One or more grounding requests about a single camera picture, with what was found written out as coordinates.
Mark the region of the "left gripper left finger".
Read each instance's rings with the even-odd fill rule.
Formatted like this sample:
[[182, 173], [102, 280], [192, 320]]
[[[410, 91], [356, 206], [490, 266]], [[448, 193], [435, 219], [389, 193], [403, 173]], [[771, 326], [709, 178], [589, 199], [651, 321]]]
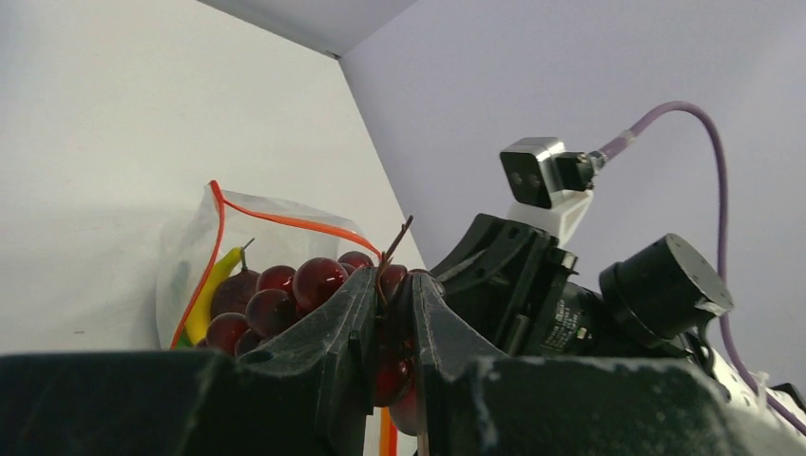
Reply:
[[202, 379], [180, 357], [216, 350], [67, 352], [1, 360], [5, 455], [183, 455]]

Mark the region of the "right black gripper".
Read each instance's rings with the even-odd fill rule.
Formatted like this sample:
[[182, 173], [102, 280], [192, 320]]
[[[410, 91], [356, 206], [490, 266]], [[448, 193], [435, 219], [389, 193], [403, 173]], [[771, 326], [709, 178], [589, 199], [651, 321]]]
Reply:
[[589, 293], [571, 282], [578, 258], [557, 237], [479, 214], [431, 269], [446, 304], [509, 355], [589, 352]]

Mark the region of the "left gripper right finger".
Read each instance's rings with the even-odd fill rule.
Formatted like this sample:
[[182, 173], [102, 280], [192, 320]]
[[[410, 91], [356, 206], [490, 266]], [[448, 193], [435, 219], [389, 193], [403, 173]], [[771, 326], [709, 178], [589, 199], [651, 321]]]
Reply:
[[412, 282], [422, 455], [801, 455], [685, 361], [510, 357]]

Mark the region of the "dark toy grape bunch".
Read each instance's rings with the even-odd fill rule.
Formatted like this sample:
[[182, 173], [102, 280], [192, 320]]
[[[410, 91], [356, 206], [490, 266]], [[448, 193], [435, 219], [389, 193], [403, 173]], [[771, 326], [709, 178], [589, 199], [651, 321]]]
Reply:
[[414, 275], [382, 254], [318, 308], [225, 364], [197, 413], [201, 436], [224, 446], [361, 445], [366, 418], [413, 381]]

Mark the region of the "yellow toy banana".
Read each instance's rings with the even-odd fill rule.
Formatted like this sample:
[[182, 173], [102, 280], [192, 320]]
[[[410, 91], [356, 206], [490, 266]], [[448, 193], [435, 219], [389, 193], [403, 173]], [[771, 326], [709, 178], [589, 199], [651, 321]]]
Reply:
[[201, 288], [195, 294], [184, 320], [183, 332], [191, 345], [201, 341], [212, 320], [211, 308], [213, 295], [224, 280], [232, 275], [233, 270], [241, 264], [243, 247], [235, 247], [218, 260], [206, 273]]

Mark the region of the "clear zip top bag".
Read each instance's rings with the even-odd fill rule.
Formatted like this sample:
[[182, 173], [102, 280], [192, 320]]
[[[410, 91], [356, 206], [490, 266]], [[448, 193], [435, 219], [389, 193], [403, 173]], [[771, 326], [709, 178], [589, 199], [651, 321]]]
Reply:
[[[267, 199], [225, 191], [211, 181], [205, 188], [193, 218], [173, 240], [163, 244], [156, 280], [155, 320], [160, 345], [173, 347], [183, 331], [191, 301], [202, 286], [210, 268], [235, 247], [255, 240], [246, 249], [247, 264], [256, 271], [287, 265], [298, 267], [314, 257], [338, 257], [358, 251], [379, 259], [379, 251], [363, 237], [350, 220], [284, 199]], [[188, 414], [188, 435], [181, 447], [183, 455], [393, 455], [396, 434], [381, 411], [366, 418], [361, 445], [337, 440], [334, 446], [303, 446], [295, 451], [281, 446], [231, 448], [216, 438], [203, 437], [196, 415], [205, 394], [235, 359], [213, 352], [180, 357], [179, 367], [198, 369], [201, 390], [197, 405]]]

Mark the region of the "purple toy passion fruit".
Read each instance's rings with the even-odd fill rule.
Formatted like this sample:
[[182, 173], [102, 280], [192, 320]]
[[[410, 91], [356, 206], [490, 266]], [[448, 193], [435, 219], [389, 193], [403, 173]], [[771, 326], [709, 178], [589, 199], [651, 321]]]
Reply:
[[227, 277], [215, 290], [210, 305], [210, 317], [214, 319], [220, 314], [244, 314], [249, 300], [257, 289], [259, 273], [251, 269], [246, 260], [246, 249], [255, 239], [247, 241], [240, 249], [237, 264], [240, 270]]

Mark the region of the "green toy cucumber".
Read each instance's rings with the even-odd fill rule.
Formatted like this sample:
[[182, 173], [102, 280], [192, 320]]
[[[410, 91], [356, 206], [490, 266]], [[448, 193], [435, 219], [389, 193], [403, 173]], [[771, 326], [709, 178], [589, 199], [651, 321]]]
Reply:
[[186, 331], [182, 331], [179, 335], [176, 344], [174, 345], [174, 350], [181, 350], [181, 349], [192, 349], [195, 347], [195, 344], [190, 340]]

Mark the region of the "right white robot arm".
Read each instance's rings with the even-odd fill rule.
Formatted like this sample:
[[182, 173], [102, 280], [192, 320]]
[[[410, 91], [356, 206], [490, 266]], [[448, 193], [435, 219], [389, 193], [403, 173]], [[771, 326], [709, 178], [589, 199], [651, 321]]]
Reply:
[[744, 381], [707, 339], [733, 307], [665, 235], [578, 285], [576, 256], [477, 216], [413, 284], [421, 446], [434, 455], [801, 455], [794, 389]]

